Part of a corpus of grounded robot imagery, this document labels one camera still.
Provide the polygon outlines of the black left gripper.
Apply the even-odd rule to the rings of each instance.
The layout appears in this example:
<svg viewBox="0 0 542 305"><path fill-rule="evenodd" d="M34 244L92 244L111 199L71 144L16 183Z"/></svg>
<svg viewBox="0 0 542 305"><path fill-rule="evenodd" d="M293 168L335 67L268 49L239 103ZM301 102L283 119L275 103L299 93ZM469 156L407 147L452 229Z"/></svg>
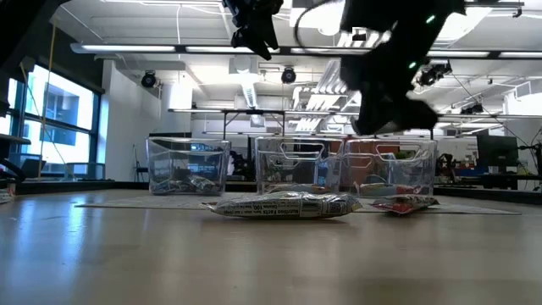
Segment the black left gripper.
<svg viewBox="0 0 542 305"><path fill-rule="evenodd" d="M262 16L258 19L243 19L250 14L277 14L284 0L222 0L224 7L232 15L240 19L232 19L236 27L230 44L232 47L249 47L255 54L265 60L272 58L269 49L279 48L271 16Z"/></svg>

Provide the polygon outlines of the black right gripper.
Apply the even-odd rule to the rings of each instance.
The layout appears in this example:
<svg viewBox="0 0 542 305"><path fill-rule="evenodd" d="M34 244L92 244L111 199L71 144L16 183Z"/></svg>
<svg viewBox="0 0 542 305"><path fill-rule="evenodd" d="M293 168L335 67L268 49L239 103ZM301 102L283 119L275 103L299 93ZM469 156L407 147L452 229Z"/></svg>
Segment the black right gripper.
<svg viewBox="0 0 542 305"><path fill-rule="evenodd" d="M340 59L340 78L348 89L362 94L359 114L350 119L358 136L391 133L394 123L399 130L434 128L438 114L425 101L391 101L412 89L412 78L439 33L439 25L396 25L387 42Z"/></svg>

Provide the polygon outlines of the black aluminium table frame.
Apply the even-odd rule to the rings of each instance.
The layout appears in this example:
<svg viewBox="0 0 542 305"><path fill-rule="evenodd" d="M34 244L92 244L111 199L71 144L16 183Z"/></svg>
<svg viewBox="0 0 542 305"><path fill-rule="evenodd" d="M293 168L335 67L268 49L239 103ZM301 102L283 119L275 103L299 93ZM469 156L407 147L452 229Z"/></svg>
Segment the black aluminium table frame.
<svg viewBox="0 0 542 305"><path fill-rule="evenodd" d="M145 182L127 182L113 180L97 181L55 181L45 182L22 182L15 187L16 195L47 194L74 191L104 191L104 190L146 190L148 184ZM542 193L534 191L510 191L491 190L478 188L458 188L435 186L435 196L462 197L477 200L511 202L542 207Z"/></svg>

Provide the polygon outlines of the clear plastic bin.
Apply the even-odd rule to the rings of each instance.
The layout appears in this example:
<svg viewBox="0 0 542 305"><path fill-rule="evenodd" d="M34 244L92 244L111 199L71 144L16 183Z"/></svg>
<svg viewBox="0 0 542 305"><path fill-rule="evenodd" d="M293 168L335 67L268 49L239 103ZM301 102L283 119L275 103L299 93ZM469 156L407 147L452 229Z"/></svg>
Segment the clear plastic bin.
<svg viewBox="0 0 542 305"><path fill-rule="evenodd" d="M348 140L340 189L357 197L431 195L437 142L400 139Z"/></svg>
<svg viewBox="0 0 542 305"><path fill-rule="evenodd" d="M181 194L220 196L225 191L231 143L220 139L195 139L151 136L147 138L147 170L149 183L180 180L189 175L205 177L217 185L218 194L201 194L190 189Z"/></svg>
<svg viewBox="0 0 542 305"><path fill-rule="evenodd" d="M313 184L340 189L343 141L322 137L255 139L257 192L276 184Z"/></svg>

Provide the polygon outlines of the silver granola bar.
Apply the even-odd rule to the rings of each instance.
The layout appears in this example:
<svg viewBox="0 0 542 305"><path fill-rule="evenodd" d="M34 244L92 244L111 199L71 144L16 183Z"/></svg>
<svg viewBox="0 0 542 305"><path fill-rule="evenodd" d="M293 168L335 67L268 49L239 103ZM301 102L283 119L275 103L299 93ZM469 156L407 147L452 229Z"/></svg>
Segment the silver granola bar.
<svg viewBox="0 0 542 305"><path fill-rule="evenodd" d="M312 194L279 191L253 197L238 197L202 206L227 217L250 219L329 219L353 213L361 203L348 194Z"/></svg>

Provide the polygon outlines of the red white granola bar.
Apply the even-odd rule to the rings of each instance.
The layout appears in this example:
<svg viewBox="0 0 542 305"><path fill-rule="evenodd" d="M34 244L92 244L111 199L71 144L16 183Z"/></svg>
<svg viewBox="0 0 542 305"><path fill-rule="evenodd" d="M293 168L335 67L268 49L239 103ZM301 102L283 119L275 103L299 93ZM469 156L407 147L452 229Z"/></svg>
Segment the red white granola bar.
<svg viewBox="0 0 542 305"><path fill-rule="evenodd" d="M378 198L371 203L371 206L388 213L403 215L439 204L435 197L406 194Z"/></svg>

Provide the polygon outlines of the black computer monitor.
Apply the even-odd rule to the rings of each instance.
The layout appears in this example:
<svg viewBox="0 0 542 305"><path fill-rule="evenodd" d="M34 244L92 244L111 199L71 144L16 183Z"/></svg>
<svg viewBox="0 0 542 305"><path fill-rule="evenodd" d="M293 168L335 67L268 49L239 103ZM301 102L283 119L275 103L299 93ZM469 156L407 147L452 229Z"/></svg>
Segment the black computer monitor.
<svg viewBox="0 0 542 305"><path fill-rule="evenodd" d="M477 148L482 166L512 167L518 164L516 137L478 135Z"/></svg>

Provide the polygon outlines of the black background table frame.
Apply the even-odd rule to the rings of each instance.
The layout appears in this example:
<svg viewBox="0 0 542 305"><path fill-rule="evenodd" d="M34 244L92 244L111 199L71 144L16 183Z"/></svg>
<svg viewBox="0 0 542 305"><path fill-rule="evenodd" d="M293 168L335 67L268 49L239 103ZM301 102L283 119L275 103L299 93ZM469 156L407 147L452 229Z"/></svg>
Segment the black background table frame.
<svg viewBox="0 0 542 305"><path fill-rule="evenodd" d="M224 123L223 123L223 138L225 139L227 126L228 124L235 120L239 114L247 114L247 115L271 115L274 118L274 115L281 115L282 120L277 122L279 123L279 126L281 127L281 136L285 136L285 119L286 119L286 113L284 110L278 110L278 109L256 109L256 108L246 108L246 109L222 109L220 112L224 115ZM227 119L229 114L234 114L234 117L230 120Z"/></svg>

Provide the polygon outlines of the black overhead light bar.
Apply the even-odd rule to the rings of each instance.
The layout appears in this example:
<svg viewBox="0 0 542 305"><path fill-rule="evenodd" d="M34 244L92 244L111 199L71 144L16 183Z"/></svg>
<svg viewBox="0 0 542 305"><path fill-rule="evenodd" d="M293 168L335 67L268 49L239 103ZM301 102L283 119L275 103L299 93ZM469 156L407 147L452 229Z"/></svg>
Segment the black overhead light bar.
<svg viewBox="0 0 542 305"><path fill-rule="evenodd" d="M113 53L141 53L141 54L253 54L247 47L227 46L189 46L189 45L133 45L133 44L99 44L87 45L71 43L70 48L79 54L113 54ZM279 47L270 48L269 53L276 56L314 56L339 57L344 55L361 55L367 53L369 48L351 47ZM431 49L428 58L446 59L487 59L487 60L542 60L542 51L500 51L500 50L466 50L466 49Z"/></svg>

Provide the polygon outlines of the grey side desk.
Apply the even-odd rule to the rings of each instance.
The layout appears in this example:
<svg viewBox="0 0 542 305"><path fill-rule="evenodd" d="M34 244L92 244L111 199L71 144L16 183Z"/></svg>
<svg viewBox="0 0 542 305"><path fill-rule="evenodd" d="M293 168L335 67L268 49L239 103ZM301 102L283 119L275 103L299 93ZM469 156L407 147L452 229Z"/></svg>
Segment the grey side desk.
<svg viewBox="0 0 542 305"><path fill-rule="evenodd" d="M0 134L0 165L8 169L8 172L0 170L0 180L23 182L26 179L23 170L8 160L12 144L30 145L31 141L17 136Z"/></svg>

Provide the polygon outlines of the orange red cabinet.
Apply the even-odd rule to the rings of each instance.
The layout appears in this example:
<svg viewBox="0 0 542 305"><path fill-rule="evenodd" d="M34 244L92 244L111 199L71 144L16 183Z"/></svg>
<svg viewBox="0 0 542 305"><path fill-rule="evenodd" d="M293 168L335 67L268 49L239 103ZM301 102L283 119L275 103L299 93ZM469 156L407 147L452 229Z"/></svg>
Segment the orange red cabinet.
<svg viewBox="0 0 542 305"><path fill-rule="evenodd" d="M340 160L340 186L393 184L400 173L398 141L345 139Z"/></svg>

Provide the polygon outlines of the black ceiling spotlight cluster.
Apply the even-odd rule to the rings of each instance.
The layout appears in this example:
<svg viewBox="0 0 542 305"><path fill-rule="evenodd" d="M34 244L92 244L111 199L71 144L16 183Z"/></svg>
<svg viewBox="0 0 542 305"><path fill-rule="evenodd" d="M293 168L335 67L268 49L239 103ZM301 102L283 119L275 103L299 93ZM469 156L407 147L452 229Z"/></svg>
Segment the black ceiling spotlight cluster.
<svg viewBox="0 0 542 305"><path fill-rule="evenodd" d="M441 80L445 75L452 72L451 63L445 64L430 64L426 68L421 70L416 82L420 86L432 86L438 80Z"/></svg>

